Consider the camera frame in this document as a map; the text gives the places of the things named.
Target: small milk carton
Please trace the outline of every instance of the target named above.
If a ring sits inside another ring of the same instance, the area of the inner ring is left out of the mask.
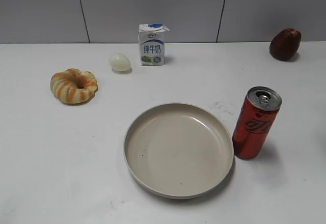
[[[164,64],[164,32],[169,29],[163,24],[140,24],[138,31],[139,52],[142,65]]]

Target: bread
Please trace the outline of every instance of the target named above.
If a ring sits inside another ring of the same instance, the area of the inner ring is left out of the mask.
[[[83,103],[97,91],[97,80],[89,71],[68,69],[53,75],[50,88],[55,97],[67,104]]]

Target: red pear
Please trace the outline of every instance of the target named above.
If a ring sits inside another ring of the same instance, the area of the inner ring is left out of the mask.
[[[301,33],[293,28],[287,28],[273,38],[269,52],[277,60],[288,61],[296,54],[300,42]]]

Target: soda can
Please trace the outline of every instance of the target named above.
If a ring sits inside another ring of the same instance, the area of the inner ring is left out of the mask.
[[[238,158],[253,159],[264,144],[282,99],[270,88],[254,87],[244,100],[232,141]]]

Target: beige plate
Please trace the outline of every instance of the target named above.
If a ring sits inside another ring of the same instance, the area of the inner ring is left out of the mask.
[[[172,103],[141,114],[130,126],[124,156],[133,177],[147,190],[190,199],[216,187],[234,158],[228,130],[209,112]]]

